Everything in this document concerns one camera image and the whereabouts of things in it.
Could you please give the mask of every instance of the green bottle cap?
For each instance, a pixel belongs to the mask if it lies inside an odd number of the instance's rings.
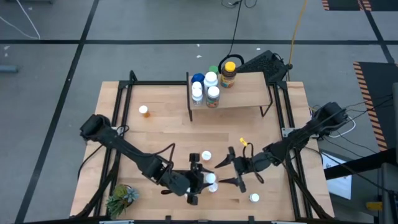
[[[218,74],[218,67],[216,65],[210,66],[209,72],[214,72],[214,73]]]

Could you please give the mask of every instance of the white cable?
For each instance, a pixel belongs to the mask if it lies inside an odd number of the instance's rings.
[[[24,33],[22,30],[18,29],[18,27],[12,25],[10,22],[8,22],[7,20],[3,19],[3,17],[1,17],[1,16],[0,16],[0,19],[1,19],[2,21],[4,21],[7,25],[9,25],[9,26],[13,27],[14,29],[18,30],[22,35],[24,35],[24,36],[26,36],[26,37],[28,37],[28,38],[30,38],[30,39],[35,39],[35,40],[39,39],[39,40],[40,40],[40,34],[39,34],[39,32],[37,31],[35,24],[33,24],[32,20],[30,19],[29,15],[25,12],[25,9],[22,7],[22,5],[21,5],[21,3],[19,2],[19,0],[16,0],[16,1],[18,2],[19,7],[21,7],[21,9],[22,9],[22,11],[24,12],[25,16],[26,16],[27,19],[29,20],[30,24],[32,24],[32,27],[33,27],[33,29],[36,31],[36,34],[37,34],[38,37],[32,37],[32,36],[30,36],[30,35],[27,35],[27,34]]]
[[[341,136],[343,136],[343,135],[349,133],[350,131],[352,131],[352,130],[355,128],[356,123],[355,123],[355,121],[354,121],[350,116],[349,116],[348,118],[354,123],[354,126],[353,126],[350,130],[348,130],[348,131],[346,131],[346,132],[343,132],[343,133],[341,133],[341,134],[339,134],[339,135],[337,135],[337,136],[331,136],[331,135],[329,135],[329,137],[331,137],[331,138],[338,138],[338,137],[341,137]]]

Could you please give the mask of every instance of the white paper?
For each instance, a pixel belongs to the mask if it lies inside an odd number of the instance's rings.
[[[325,154],[330,156],[331,158],[335,159],[339,163],[346,162],[339,158],[331,156],[327,153],[325,153]],[[334,167],[334,166],[338,165],[337,162],[327,158],[327,156],[322,155],[322,158],[323,158],[323,169],[326,169],[329,167]],[[328,183],[329,192],[332,194],[338,195],[340,197],[346,198],[348,200],[351,200],[351,184],[352,184],[352,182],[353,182],[352,175],[328,180],[327,183]]]

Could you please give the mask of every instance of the yellow cable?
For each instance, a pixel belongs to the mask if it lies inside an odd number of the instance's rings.
[[[293,33],[293,38],[292,38],[292,45],[290,46],[289,65],[292,64],[294,40],[295,40],[295,38],[296,38],[297,29],[299,28],[299,25],[300,25],[301,17],[303,16],[304,11],[305,11],[305,7],[307,6],[307,2],[308,2],[308,0],[304,0],[303,8],[301,8],[300,15],[298,16],[298,21],[297,21],[297,23],[296,23],[296,26],[294,27],[294,33]],[[287,81],[290,81],[290,73],[289,73],[289,70],[287,70],[286,80],[287,80]]]

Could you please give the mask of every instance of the potted plant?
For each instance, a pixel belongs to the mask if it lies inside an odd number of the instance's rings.
[[[136,189],[124,184],[117,185],[113,190],[112,196],[110,196],[106,202],[111,218],[113,220],[116,219],[116,217],[123,211],[126,211],[126,208],[137,199],[138,192]]]

